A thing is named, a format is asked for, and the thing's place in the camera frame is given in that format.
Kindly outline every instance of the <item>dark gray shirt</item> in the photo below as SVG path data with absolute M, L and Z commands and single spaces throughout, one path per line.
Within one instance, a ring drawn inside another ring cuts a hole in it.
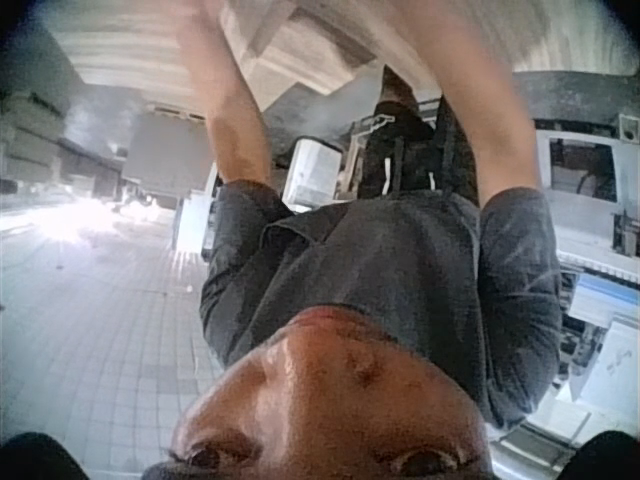
M 440 367 L 502 431 L 556 373 L 559 267 L 536 190 L 505 191 L 481 212 L 425 191 L 294 216 L 273 190 L 235 182 L 215 227 L 201 316 L 225 366 L 301 310 L 341 304 Z

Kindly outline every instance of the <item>eye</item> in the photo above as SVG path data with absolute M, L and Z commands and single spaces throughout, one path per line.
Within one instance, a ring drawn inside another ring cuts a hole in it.
M 187 463 L 213 472 L 224 472 L 239 465 L 246 459 L 246 456 L 230 453 L 213 445 L 204 445 L 187 459 Z
M 431 450 L 410 452 L 390 464 L 391 472 L 403 477 L 424 477 L 455 470 L 456 461 L 449 455 Z

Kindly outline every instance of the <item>shirt sleeve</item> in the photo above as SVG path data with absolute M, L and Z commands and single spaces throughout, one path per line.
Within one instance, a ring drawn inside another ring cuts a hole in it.
M 480 216 L 478 294 L 487 345 L 487 395 L 495 427 L 535 411 L 558 369 L 560 267 L 544 195 L 515 188 Z
M 220 189 L 209 276 L 200 302 L 205 329 L 220 296 L 258 251 L 264 228 L 291 215 L 278 194 L 266 185 L 239 180 Z

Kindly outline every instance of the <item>forearm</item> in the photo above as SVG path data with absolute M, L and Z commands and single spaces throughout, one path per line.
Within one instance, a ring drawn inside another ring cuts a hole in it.
M 178 31 L 183 61 L 205 110 L 218 173 L 225 182 L 270 182 L 270 148 L 260 109 L 222 27 L 205 15 Z
M 508 177 L 507 183 L 536 187 L 535 129 L 509 69 L 491 56 L 480 32 L 447 1 L 402 0 L 400 5 L 418 54 L 474 152 L 481 204 L 499 190 L 496 175 Z M 488 182 L 494 185 L 483 189 Z

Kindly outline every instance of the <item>raised arm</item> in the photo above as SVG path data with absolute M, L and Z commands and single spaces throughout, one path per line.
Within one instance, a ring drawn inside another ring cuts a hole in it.
M 448 0 L 394 3 L 465 131 L 476 160 L 480 206 L 503 190 L 539 185 L 535 129 L 511 72 Z
M 177 39 L 207 120 L 218 173 L 227 183 L 270 185 L 271 151 L 260 109 L 219 21 L 224 0 L 177 0 Z

